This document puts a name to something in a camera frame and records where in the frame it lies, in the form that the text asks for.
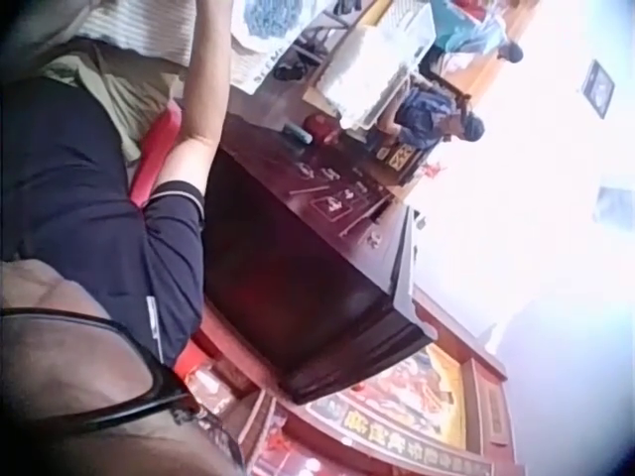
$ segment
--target person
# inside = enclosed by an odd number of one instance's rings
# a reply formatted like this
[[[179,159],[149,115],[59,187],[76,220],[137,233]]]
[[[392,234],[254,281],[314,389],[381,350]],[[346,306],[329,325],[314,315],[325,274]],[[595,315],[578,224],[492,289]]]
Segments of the person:
[[[0,270],[3,474],[246,474],[222,422],[82,286],[38,260]]]
[[[196,0],[180,136],[142,210],[93,94],[39,75],[2,90],[2,261],[39,260],[79,283],[168,366],[201,320],[203,196],[227,110],[232,3]]]
[[[452,0],[431,0],[437,38],[421,62],[420,71],[431,70],[446,54],[485,56],[517,63],[523,59],[521,47],[510,40],[506,24],[497,12],[486,13],[479,25]]]
[[[483,121],[473,112],[458,107],[443,90],[418,74],[406,81],[386,107],[377,129],[387,136],[384,144],[399,141],[425,151],[452,137],[476,142],[485,131]]]

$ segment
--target bright light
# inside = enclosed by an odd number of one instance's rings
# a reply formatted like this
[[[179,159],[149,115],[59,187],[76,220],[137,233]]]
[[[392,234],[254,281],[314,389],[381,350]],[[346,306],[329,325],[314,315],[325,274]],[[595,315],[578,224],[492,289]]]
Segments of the bright light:
[[[319,471],[319,469],[321,468],[321,463],[318,460],[316,460],[315,458],[309,458],[307,460],[307,464],[305,464],[305,467],[309,471],[313,471],[314,473],[317,473]]]

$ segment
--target shirt sleeve cuff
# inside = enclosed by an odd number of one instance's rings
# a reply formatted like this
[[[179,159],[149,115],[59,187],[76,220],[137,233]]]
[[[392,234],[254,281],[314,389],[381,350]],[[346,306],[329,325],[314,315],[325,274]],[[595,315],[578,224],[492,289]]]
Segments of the shirt sleeve cuff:
[[[191,201],[198,210],[200,222],[202,223],[205,217],[204,199],[198,188],[191,183],[183,180],[166,181],[152,191],[148,203],[164,196],[182,196]]]

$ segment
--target glasses frame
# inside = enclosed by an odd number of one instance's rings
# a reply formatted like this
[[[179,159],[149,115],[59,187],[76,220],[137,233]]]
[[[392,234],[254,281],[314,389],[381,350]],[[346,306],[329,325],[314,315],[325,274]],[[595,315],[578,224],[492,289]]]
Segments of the glasses frame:
[[[170,368],[163,365],[145,347],[139,344],[128,330],[118,322],[65,310],[16,307],[0,310],[0,327],[5,319],[54,320],[115,332],[130,344],[144,361],[152,376],[152,386],[144,394],[127,402],[99,410],[49,416],[29,423],[37,438],[59,438],[94,431],[101,431],[125,424],[163,411],[173,411],[179,415],[194,417],[200,412],[200,405],[186,384]]]

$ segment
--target colorful sign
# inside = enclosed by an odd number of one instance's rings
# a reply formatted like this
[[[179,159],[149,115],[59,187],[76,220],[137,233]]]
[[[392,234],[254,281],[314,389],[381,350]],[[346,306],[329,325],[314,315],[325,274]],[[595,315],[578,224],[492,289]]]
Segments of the colorful sign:
[[[396,424],[373,415],[343,394],[334,394],[305,407],[313,417],[353,441],[422,468],[457,476],[491,476],[492,465],[478,456],[451,451]]]
[[[434,344],[342,394],[402,429],[465,449],[460,365]]]

